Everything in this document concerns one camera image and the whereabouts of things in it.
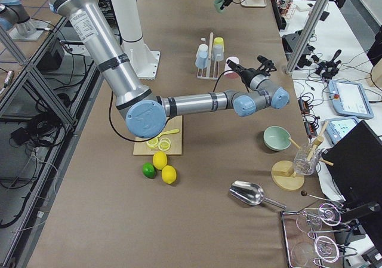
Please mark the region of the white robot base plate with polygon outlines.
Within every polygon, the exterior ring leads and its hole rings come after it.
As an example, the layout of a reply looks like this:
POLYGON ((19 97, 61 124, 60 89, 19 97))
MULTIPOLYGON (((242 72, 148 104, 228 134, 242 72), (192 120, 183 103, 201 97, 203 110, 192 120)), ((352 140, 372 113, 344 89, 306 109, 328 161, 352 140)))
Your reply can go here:
POLYGON ((156 78, 161 56, 159 51, 150 50, 142 40, 132 43, 124 41, 122 49, 129 57, 139 79, 154 80, 156 78))

